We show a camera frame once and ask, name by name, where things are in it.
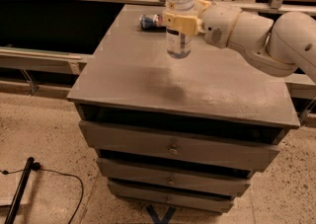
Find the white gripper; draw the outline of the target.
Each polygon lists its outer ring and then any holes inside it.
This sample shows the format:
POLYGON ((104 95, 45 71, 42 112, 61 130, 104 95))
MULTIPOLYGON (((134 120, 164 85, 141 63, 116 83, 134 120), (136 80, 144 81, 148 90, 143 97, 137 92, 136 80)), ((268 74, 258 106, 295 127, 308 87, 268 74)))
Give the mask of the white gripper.
MULTIPOLYGON (((195 10, 203 12, 201 20, 204 27, 203 39, 218 48, 226 48, 229 37, 242 10, 238 7, 213 5, 208 0, 195 0, 195 10)), ((200 19, 195 15, 182 15, 163 11, 163 21, 169 29, 187 36, 198 34, 200 19)))

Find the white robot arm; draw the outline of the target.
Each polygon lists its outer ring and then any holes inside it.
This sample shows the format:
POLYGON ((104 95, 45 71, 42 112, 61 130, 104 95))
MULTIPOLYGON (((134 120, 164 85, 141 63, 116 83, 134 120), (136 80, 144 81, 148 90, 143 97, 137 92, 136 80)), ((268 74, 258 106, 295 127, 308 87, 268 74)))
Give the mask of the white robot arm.
POLYGON ((230 48, 258 70, 286 77, 301 69, 316 82, 316 20, 287 12, 277 20, 238 7, 195 0, 190 10, 166 6, 167 28, 187 36, 202 35, 218 48, 230 48))

